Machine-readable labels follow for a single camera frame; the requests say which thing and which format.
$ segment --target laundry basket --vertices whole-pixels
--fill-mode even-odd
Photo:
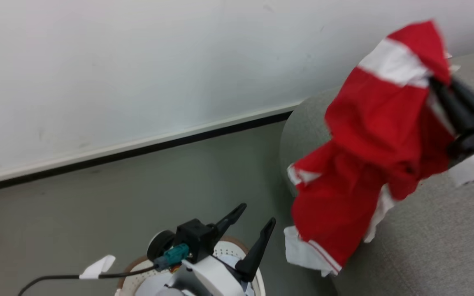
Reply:
[[[232,255],[242,259],[247,253],[248,249],[237,239],[232,238],[231,236],[223,236],[215,246],[213,255],[215,257],[219,257],[221,255]],[[125,269],[125,272],[137,271],[151,266],[153,266],[153,263],[147,260],[146,256],[143,256],[133,261],[133,263],[131,263]],[[169,273],[169,270],[164,270],[162,272],[152,270],[134,275],[132,277],[120,279],[120,281],[118,281],[115,296],[135,296],[135,292],[137,292],[138,288],[145,281],[145,279],[148,277],[154,277],[155,275],[164,272]],[[263,282],[263,277],[261,276],[261,271],[259,269],[257,270],[256,277],[252,281],[252,289],[256,293],[256,296],[266,295],[265,283]]]

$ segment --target floor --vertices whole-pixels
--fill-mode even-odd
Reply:
[[[278,221],[261,263],[267,293],[323,295],[318,272],[286,263],[282,230],[292,197],[283,183],[284,122],[0,190],[0,295],[40,275],[81,273],[106,254],[122,271],[145,254],[156,232],[199,218],[216,222],[247,210],[227,234],[251,246],[270,217]],[[28,296],[113,295],[116,280],[50,281]]]

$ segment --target black cable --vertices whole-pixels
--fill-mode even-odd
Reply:
[[[122,273],[111,273],[111,274],[100,274],[98,276],[98,279],[126,278],[126,277],[130,277],[132,275],[137,275],[137,274],[145,273],[145,272],[148,272],[148,271],[152,271],[153,269],[155,269],[157,267],[158,267],[157,265],[153,265],[151,267],[144,268],[144,269],[137,270],[137,271],[122,272]],[[26,290],[28,290],[30,287],[32,287],[33,285],[35,285],[35,284],[37,284],[41,281],[45,281],[45,280],[79,280],[79,274],[45,275],[43,277],[38,277],[34,281],[31,281],[30,283],[28,283],[23,289],[21,289],[21,291],[19,291],[19,294],[17,296],[22,296],[23,293]]]

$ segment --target baseboard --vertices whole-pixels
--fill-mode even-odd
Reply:
[[[148,137],[146,139],[91,150],[70,157],[2,171],[0,172],[0,189],[286,120],[299,103],[301,101],[199,125],[180,132]]]

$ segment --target gray upholstery fabric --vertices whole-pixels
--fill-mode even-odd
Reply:
[[[453,64],[474,88],[474,54]],[[336,92],[307,99],[290,116],[281,141],[283,168],[330,138],[323,115]],[[423,181],[332,280],[344,296],[474,295],[474,183],[455,188],[447,174]]]

